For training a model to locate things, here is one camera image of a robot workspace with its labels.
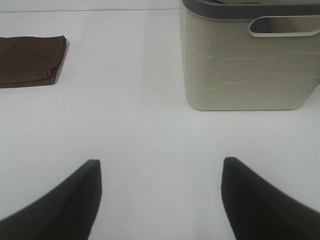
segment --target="beige basket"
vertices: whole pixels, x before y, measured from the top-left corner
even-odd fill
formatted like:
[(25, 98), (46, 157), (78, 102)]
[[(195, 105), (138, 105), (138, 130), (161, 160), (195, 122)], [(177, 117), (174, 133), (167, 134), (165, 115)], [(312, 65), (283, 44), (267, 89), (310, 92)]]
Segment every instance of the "beige basket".
[[(214, 19), (180, 2), (185, 93), (193, 108), (292, 110), (320, 83), (320, 17), (261, 14)], [(253, 31), (262, 20), (269, 32)]]

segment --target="folded brown fabric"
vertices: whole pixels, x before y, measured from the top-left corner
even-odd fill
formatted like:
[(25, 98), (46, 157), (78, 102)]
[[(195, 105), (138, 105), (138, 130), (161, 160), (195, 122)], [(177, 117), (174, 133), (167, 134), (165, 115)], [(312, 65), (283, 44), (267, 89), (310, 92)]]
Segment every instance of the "folded brown fabric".
[(66, 38), (0, 37), (0, 88), (52, 85), (66, 50)]

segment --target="white surface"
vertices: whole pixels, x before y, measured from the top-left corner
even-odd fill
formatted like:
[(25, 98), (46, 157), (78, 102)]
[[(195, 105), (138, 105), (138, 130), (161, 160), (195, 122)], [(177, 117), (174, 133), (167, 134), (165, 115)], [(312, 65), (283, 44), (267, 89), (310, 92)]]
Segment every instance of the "white surface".
[(0, 89), (0, 218), (100, 159), (90, 240), (231, 240), (220, 195), (236, 156), (320, 211), (320, 88), (294, 111), (197, 111), (177, 10), (0, 14), (3, 37), (65, 35), (56, 85)]
[(1, 0), (1, 11), (178, 9), (179, 0)]

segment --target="storage bin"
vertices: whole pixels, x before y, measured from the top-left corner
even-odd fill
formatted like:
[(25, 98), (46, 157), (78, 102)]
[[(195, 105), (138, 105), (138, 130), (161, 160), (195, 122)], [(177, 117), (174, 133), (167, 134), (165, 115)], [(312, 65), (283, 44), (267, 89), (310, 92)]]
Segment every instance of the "storage bin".
[(318, 2), (181, 0), (180, 31), (195, 109), (297, 109), (320, 83)]

